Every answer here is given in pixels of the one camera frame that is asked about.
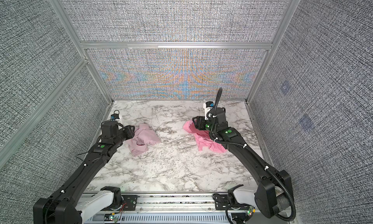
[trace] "cable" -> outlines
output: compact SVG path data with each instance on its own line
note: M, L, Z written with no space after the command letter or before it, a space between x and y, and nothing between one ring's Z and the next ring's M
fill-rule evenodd
M122 208L120 210L120 218L119 218L119 221L122 223L122 212L123 212L123 209L124 209L124 206L127 204L127 202L124 202L123 205L122 205Z
M231 220L231 218L229 217L229 215L228 215L228 209L229 208L233 208L233 207L244 207L244 206L250 206L250 205L247 205L247 204L234 204L234 205L229 205L229 206L227 206L226 208L225 208L225 215L227 216L227 219L228 219L228 221L229 221L229 223L230 224L234 224L233 222L232 222L232 220Z
M221 97L221 93L222 92L223 92L223 88L220 87L219 90L217 91L217 95L216 95L216 99L215 99L215 103L214 103L214 107L213 107L213 113L214 113L213 116L212 116L213 122L212 122L212 125L210 127L210 132L209 132L209 136L210 136L211 140L214 140L214 137L212 136L212 130L213 130L215 122L216 122L216 118L215 118L215 116L216 116L216 108L217 108L217 105L218 105L218 103L220 101L220 97Z
M83 160L83 159L81 159L81 158L79 158L79 157L78 157L78 155L82 155L82 154L85 154L85 153L88 153L88 152L89 152L89 151L87 151L87 152L84 152L84 153L79 153L79 154L75 155L75 157L76 157L76 158L78 158L78 159L80 159L80 160L81 160L82 162L84 162L84 160Z
M59 198L60 197L60 195L61 194L59 194L50 204L49 204L49 206L48 206L48 208L47 208L47 210L46 210L46 212L45 212L45 215L44 215L44 222L45 222L45 224L48 224L47 223L47 214L48 214L48 210L49 210L49 208L51 207L51 205L57 200L57 198Z
M206 113L206 118L207 118L207 119L210 119L210 118L211 118L210 110Z
M240 146L240 147L244 147L244 145L240 144L240 143L236 143L236 142L224 142L224 141L220 141L220 140L216 140L217 143L220 143L220 144L230 144L230 145L236 145L236 146ZM262 165L262 167L266 167L267 165L269 165L266 161L264 161L250 146L246 145L245 146L245 149L247 151L249 151L256 160L259 161L260 165Z
M271 171L270 169L267 169L266 171L268 172L268 174L270 174L277 181L279 187L283 190L286 198L289 200L289 204L290 204L290 208L291 208L290 217L284 217L280 214L276 214L276 217L278 217L278 218L280 218L281 220L284 220L284 221L293 221L295 219L295 216L296 216L294 199L290 195L289 190L285 187L285 185L282 183L282 181L275 175L275 173L273 171Z
M252 218L254 216L254 213L252 213L250 216L249 216L249 218L247 219L247 221L249 221L250 220L250 218Z

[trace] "red wire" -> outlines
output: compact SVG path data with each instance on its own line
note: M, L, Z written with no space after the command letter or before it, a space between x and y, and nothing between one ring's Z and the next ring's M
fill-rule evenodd
M122 212L123 212L123 208L124 208L124 206L127 204L127 202L125 202L125 203L123 203L123 205L122 205L122 208L120 209L120 218L119 218L119 221L122 223Z

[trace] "pink cloth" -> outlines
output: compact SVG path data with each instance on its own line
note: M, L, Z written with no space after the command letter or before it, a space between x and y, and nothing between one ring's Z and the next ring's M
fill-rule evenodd
M210 139L207 130L198 130L194 127L193 121L187 121L184 126L184 130L194 135L195 141L197 142L198 150L202 151L204 146L207 146L211 151L216 153L224 153L227 150L224 147Z
M136 157L147 152L148 144L155 145L161 142L161 139L156 135L153 129L149 128L147 124L139 124L135 127L135 136L126 140L131 154Z

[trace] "ventilation grille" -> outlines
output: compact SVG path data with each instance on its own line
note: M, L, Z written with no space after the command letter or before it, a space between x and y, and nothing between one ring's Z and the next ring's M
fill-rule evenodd
M102 214L91 217L85 224L102 223ZM225 213L218 214L122 214L118 223L203 223L215 224L228 222Z

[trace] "aluminum frame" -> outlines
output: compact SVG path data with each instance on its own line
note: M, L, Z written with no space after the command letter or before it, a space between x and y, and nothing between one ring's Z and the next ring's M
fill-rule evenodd
M251 107L250 107L249 104L245 104L245 106L246 106L247 113L249 114L251 124L254 127L254 131L255 131L255 134L256 134L257 140L258 140L258 144L259 144L259 147L260 147L261 152L263 154L263 159L273 166L273 161L272 161L271 156L269 154L266 143L264 142L263 135L260 132L258 122L255 119L255 116L253 115L253 111L251 110Z
M177 48L226 48L226 49L271 49L270 42L108 42L81 41L88 48L128 48L128 49L177 49Z
M288 26L289 26L289 23L290 23L290 20L292 19L293 15L294 15L294 12L299 4L300 0L290 0L289 3L288 3L288 6L286 8L286 11L284 13L284 15L282 16L282 19L280 21L280 24L277 28L277 31L276 31L276 34L275 36L273 37L273 46L272 48L269 50L268 54L265 56L264 58L264 61L263 61L263 64L262 66L259 68L255 78L254 78L254 81L250 87L250 90L249 90L249 94L247 95L247 98L246 98L246 102L247 103L250 103L254 96L255 96L255 92L258 90L258 87L264 77L264 74L266 73L267 69L268 69L268 66L270 65L271 61L272 61L272 58L273 56L275 55L276 53L276 50L282 40L282 37L283 35L285 34Z
M211 99L116 99L115 101L215 101L215 98ZM220 99L220 101L245 101L245 99Z
M87 60L81 58L75 66L63 77L58 85L49 93L49 95L41 102L41 104L34 110L28 119L21 125L20 128L12 135L12 137L0 148L0 169L6 164L11 156L20 147L23 141L28 137L32 130L36 127L39 121L54 105L55 101L60 97L66 87L72 82L75 76L79 73L81 68L85 66Z
M80 43L80 37L72 24L70 17L68 16L65 8L62 5L61 0L49 0L49 3L52 5L54 12L56 12L58 18L60 19L62 25L66 29L68 35L70 36L73 44L77 48L77 51L79 52L81 57L85 57L88 60L88 70L90 71L91 76L93 77L93 80L96 82L97 86L99 87L102 95L105 97L106 102L109 104L113 101L113 98L109 92L109 89L105 85L104 80L100 76L97 68L94 66L94 63L92 62L89 55L86 53L86 51L82 48L82 45Z

